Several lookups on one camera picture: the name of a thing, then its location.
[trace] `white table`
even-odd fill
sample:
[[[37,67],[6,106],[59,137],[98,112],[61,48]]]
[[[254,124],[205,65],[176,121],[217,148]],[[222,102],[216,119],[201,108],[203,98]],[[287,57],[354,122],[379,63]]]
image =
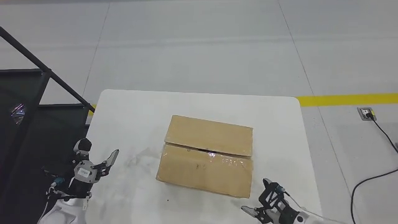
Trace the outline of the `white table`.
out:
[[[254,128],[250,199],[156,181],[173,114]],[[295,98],[105,90],[88,139],[93,143],[90,160],[94,163],[120,149],[109,175],[93,187],[88,223],[257,223],[240,206],[261,206],[263,177],[284,186],[301,205],[322,213]]]

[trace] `metal pole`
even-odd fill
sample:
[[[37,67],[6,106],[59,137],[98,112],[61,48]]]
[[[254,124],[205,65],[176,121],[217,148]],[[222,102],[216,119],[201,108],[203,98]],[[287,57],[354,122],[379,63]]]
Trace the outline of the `metal pole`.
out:
[[[55,80],[60,86],[63,87],[68,93],[70,93],[73,97],[75,97],[78,101],[80,101],[83,105],[87,106],[90,111],[94,113],[95,108],[90,105],[83,97],[81,97],[73,88],[71,88],[66,82],[64,82],[58,75],[56,75],[48,66],[46,66],[42,61],[40,61],[34,54],[32,54],[29,50],[27,50],[20,42],[18,42],[15,38],[13,38],[10,33],[8,33],[5,29],[0,27],[0,36],[11,46],[13,46],[16,50],[18,50],[22,55],[28,58],[34,65],[38,66],[44,72],[50,74],[50,77]]]

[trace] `sticker on robot hand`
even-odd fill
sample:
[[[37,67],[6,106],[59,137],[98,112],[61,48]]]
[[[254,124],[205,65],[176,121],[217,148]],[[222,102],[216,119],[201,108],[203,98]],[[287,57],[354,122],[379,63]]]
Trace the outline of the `sticker on robot hand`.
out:
[[[79,171],[77,172],[78,175],[81,175],[82,177],[88,177],[90,175],[90,172],[86,169],[79,168]]]

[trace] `black cable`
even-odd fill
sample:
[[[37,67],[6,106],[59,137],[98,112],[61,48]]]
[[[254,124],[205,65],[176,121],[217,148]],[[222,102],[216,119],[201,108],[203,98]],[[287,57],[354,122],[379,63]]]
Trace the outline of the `black cable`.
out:
[[[384,177],[385,175],[389,175],[389,174],[392,174],[392,173],[397,172],[397,171],[398,171],[398,169],[395,169],[395,170],[393,170],[393,171],[390,171],[390,172],[387,172],[387,173],[384,173],[384,174],[381,174],[381,175],[377,175],[377,176],[375,176],[375,177],[370,177],[370,178],[365,179],[365,180],[363,180],[362,182],[358,183],[358,184],[354,187],[353,193],[351,194],[351,218],[353,219],[354,224],[356,224],[355,218],[354,218],[354,213],[353,213],[354,194],[355,194],[355,190],[358,188],[358,186],[360,186],[361,184],[363,184],[364,182],[367,182],[367,181],[369,181],[369,180],[376,179],[376,178],[379,178],[379,177]]]
[[[376,123],[376,121],[374,120],[373,114],[372,114],[372,113],[368,113],[368,114],[366,114],[366,117],[368,117],[368,118],[370,118],[371,120],[373,120],[373,122],[374,122],[374,123],[376,124],[376,126],[380,129],[380,131],[382,131],[382,132],[384,133],[384,135],[386,135],[388,141],[390,141],[390,144],[391,144],[391,146],[394,148],[394,150],[398,153],[398,149],[397,149],[396,146],[392,143],[390,137],[387,135],[387,133],[385,133],[385,132],[383,131],[383,129],[381,129],[381,127],[380,127],[380,126]],[[392,174],[392,173],[397,172],[397,171],[398,171],[398,169],[395,169],[395,170],[393,170],[393,171],[390,171],[390,172],[387,172],[387,173],[384,173],[384,174],[381,174],[381,175],[377,175],[377,176],[375,176],[375,177],[370,177],[370,178],[368,178],[368,179],[365,179],[365,180],[361,181],[361,182],[358,183],[357,185],[355,185],[354,190],[353,190],[353,193],[351,194],[351,218],[353,219],[353,223],[354,223],[354,224],[356,224],[355,218],[354,218],[354,211],[353,211],[355,190],[356,190],[361,184],[363,184],[364,182],[367,182],[367,181],[372,180],[372,179],[384,177],[385,175],[389,175],[389,174]]]
[[[391,141],[390,137],[387,135],[387,133],[385,133],[385,132],[383,131],[383,129],[381,129],[381,127],[378,125],[378,123],[374,120],[373,117],[371,117],[371,118],[372,118],[373,122],[376,124],[376,126],[380,129],[380,131],[382,131],[382,132],[384,133],[384,135],[386,135],[386,137],[388,138],[388,141],[390,141],[391,146],[394,148],[394,150],[396,150],[396,153],[398,153],[398,149],[397,149],[396,146],[392,143],[392,141]]]

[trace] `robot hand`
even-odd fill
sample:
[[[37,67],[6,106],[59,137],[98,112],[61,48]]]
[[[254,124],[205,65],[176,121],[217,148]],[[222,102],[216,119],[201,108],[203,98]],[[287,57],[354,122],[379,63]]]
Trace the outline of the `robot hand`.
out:
[[[111,153],[107,160],[94,165],[89,160],[91,142],[79,140],[73,152],[75,155],[63,173],[47,174],[55,178],[47,192],[47,204],[38,224],[85,224],[85,213],[91,198],[91,188],[101,177],[109,174],[118,157],[119,150]],[[52,209],[44,215],[50,199],[57,200]]]
[[[277,182],[262,180],[265,190],[259,197],[260,208],[242,206],[241,209],[261,223],[273,224],[322,224],[320,220],[304,212],[294,210],[284,198],[289,195]]]

